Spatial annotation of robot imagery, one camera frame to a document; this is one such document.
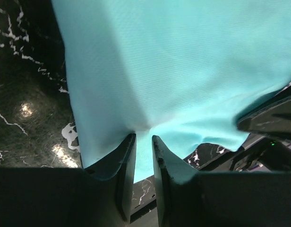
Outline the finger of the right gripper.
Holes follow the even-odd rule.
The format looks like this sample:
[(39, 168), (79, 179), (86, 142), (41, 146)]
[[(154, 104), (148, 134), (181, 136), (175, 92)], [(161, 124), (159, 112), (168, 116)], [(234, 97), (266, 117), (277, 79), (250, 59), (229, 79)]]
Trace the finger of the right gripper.
[(291, 86), (239, 118), (237, 129), (291, 142)]

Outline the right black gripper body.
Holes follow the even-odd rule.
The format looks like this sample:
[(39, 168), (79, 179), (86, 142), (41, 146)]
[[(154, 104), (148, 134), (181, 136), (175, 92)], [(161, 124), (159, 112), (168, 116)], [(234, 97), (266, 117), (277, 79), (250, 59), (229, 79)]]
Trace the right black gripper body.
[(201, 171), (250, 171), (265, 166), (271, 171), (291, 172), (291, 144), (251, 136), (236, 152), (227, 149), (197, 169)]

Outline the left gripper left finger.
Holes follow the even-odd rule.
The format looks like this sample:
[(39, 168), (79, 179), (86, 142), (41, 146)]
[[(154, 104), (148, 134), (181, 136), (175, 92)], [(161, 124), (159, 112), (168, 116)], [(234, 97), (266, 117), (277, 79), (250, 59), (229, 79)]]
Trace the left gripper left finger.
[(0, 227), (124, 227), (136, 135), (88, 168), (0, 168)]

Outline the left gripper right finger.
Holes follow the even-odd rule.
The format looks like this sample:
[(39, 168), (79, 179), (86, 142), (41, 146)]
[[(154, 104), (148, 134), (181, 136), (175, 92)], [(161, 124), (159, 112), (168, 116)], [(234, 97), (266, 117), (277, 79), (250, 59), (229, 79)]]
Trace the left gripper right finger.
[(267, 172), (196, 170), (153, 136), (161, 227), (291, 227), (291, 149), (265, 140)]

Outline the teal t-shirt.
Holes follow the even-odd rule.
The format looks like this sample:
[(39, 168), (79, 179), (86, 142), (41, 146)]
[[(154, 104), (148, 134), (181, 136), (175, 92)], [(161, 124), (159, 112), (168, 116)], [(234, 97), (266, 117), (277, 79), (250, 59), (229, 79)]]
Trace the teal t-shirt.
[(180, 158), (236, 151), (240, 115), (291, 82), (291, 0), (54, 0), (83, 167), (137, 135), (135, 182), (152, 137)]

